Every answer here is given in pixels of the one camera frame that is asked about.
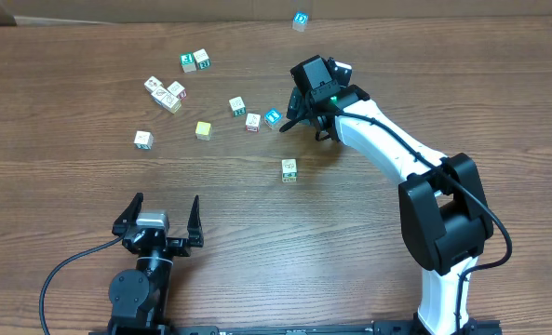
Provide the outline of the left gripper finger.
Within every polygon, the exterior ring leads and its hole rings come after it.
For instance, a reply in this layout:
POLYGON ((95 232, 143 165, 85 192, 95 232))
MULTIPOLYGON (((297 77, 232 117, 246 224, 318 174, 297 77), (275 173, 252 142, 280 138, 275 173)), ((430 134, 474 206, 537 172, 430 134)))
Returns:
POLYGON ((127 208, 114 221, 112 234, 121 236, 126 233, 128 228, 135 224, 143 202, 143 193, 136 193, 127 208))
POLYGON ((194 199, 187 223, 188 241, 192 248, 204 247, 204 234, 200 220, 199 196, 194 199))

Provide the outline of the green number four block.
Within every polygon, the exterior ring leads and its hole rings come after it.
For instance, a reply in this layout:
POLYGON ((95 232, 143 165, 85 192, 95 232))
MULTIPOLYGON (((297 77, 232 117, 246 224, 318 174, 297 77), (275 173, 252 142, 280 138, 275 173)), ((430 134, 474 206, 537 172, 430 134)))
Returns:
POLYGON ((297 164, 295 159, 283 159, 281 161, 282 178, 296 178, 298 175, 297 164))

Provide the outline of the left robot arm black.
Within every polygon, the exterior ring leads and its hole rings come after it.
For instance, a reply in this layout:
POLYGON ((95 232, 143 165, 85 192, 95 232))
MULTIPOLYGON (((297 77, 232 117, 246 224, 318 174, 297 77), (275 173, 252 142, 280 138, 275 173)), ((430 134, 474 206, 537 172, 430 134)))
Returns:
POLYGON ((145 211, 142 202, 143 194, 137 193, 113 224, 112 234, 137 260, 133 269, 118 273, 109 286, 109 334, 172 334, 166 306, 173 259, 189 257, 192 248, 204 246, 198 197, 186 237, 170 237, 168 213, 145 211))

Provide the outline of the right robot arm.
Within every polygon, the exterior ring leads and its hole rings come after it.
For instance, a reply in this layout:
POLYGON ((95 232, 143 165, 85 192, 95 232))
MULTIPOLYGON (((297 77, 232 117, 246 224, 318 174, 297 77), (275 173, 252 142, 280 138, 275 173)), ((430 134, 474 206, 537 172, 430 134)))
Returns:
POLYGON ((447 157, 395 125, 364 90, 352 69, 314 56, 290 71, 295 82, 288 130, 310 121, 316 139, 339 141, 364 154, 398 189, 402 238, 423 269, 422 298, 409 334, 498 334, 496 321, 470 318, 469 279, 493 228, 473 160, 447 157))

